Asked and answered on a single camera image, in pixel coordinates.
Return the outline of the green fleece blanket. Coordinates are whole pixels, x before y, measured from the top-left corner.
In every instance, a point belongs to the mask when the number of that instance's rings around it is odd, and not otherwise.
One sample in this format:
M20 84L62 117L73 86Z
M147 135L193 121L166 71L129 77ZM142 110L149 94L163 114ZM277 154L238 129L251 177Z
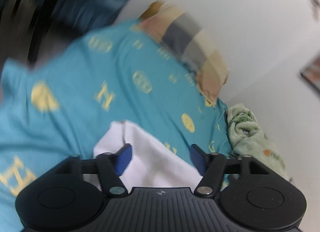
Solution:
M287 181L290 180L278 147L267 137L252 111L242 103L228 108L227 125L232 155L251 155Z

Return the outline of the checkered pillow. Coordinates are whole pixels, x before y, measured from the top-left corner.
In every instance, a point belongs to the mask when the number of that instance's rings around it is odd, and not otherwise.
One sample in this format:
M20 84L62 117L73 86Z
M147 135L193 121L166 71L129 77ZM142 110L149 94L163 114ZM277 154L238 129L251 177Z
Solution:
M153 2L140 20L139 27L188 68L200 94L215 106L229 70L205 29L185 10L160 0Z

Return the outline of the teal patterned bed sheet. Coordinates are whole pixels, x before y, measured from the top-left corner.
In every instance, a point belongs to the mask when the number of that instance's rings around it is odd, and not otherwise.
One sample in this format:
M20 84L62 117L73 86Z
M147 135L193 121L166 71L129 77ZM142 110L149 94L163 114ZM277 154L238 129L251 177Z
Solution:
M70 155L92 159L111 122L130 121L192 166L190 147L231 153L226 105L135 21L93 31L45 65L5 62L1 86L1 231L21 231L17 195Z

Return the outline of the white t-shirt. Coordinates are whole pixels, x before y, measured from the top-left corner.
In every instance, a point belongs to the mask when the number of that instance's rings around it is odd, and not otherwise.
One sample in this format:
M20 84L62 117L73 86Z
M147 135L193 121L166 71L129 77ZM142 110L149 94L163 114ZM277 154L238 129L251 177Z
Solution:
M128 191L133 187L189 187L194 190L202 179L195 167L130 121L111 122L93 148L93 156L116 153L126 143L132 146L132 159L120 179Z

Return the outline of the framed wall picture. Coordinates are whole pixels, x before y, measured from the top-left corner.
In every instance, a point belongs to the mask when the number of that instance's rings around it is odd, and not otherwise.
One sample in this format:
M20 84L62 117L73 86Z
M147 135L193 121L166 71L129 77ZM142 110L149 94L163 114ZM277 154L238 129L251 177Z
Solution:
M300 72L301 77L312 86L318 93L320 92L320 58L317 56Z

